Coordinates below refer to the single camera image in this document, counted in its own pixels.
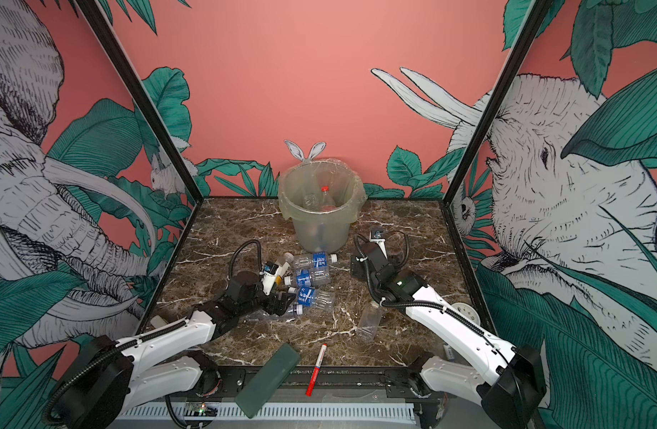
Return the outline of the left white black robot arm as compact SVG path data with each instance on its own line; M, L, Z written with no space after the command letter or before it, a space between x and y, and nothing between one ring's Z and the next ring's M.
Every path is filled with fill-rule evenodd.
M295 298L294 292L266 291L258 273L244 271L188 317L116 341L98 337L54 387L42 420L66 428L106 428L121 413L173 393L212 396L221 387L221 373L198 346L257 311L282 316Z

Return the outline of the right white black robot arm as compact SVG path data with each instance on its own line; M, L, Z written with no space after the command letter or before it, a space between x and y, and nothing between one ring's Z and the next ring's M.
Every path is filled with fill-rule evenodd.
M417 273L394 265L379 244L358 236L355 250L377 304L425 326L467 361L459 366L426 360L420 377L427 388L479 405L501 428L527 427L547 393L539 352L475 325Z

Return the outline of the clear bottle green cap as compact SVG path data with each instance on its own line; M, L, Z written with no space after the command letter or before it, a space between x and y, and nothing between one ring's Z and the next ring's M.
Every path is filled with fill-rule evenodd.
M384 313L383 307L377 302L371 302L364 307L360 321L356 327L356 337L364 344L374 342Z

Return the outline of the bottle red white label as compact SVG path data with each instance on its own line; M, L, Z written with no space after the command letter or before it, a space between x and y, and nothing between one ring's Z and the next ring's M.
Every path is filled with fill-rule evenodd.
M307 211L319 212L321 210L320 198L315 193L303 195L303 208Z

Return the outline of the clear bottle red label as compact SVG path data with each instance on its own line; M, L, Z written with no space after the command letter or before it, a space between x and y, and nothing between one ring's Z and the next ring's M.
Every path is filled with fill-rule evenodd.
M337 209L335 198L332 197L329 186L321 188L321 212L330 212Z

